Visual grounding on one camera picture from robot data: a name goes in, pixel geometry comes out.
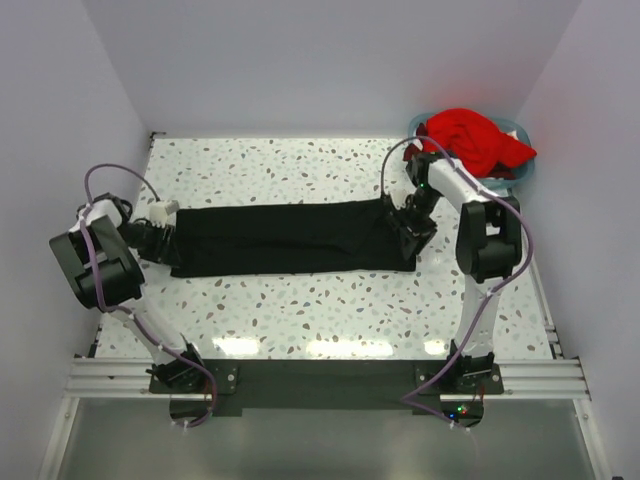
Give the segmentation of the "black t shirt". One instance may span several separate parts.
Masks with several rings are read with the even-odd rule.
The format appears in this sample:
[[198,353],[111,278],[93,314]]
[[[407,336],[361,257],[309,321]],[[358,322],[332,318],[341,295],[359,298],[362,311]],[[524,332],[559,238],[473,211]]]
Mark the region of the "black t shirt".
[[182,209],[171,276],[412,272],[385,213],[381,199]]

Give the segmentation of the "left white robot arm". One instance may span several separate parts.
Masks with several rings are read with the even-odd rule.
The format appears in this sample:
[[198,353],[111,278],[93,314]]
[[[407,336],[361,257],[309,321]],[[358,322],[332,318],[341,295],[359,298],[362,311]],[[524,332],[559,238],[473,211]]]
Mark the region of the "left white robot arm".
[[212,385],[197,347],[147,300],[143,261],[177,267],[172,216],[179,204],[156,201],[147,218],[110,193],[78,208],[75,224],[49,246],[81,305],[122,322],[148,350],[147,372],[174,392],[202,392]]

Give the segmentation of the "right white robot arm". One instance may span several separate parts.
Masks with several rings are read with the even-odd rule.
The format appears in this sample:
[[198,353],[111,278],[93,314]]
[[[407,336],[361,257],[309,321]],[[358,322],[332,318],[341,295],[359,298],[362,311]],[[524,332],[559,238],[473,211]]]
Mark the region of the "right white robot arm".
[[459,213],[454,253],[465,287],[461,321],[447,360],[425,375],[416,392],[470,394],[497,372],[494,325],[501,290],[522,259],[520,205],[512,196],[497,196],[470,177],[459,160],[443,155],[419,153],[408,161],[406,171],[416,190],[404,204],[397,208],[389,195],[382,196],[403,257],[416,258],[435,236],[431,214],[445,199]]

